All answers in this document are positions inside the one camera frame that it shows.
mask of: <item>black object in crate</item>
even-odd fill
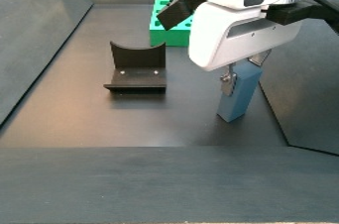
[[[160,90],[166,87],[165,44],[145,49],[132,49],[110,44],[114,70],[109,91]]]

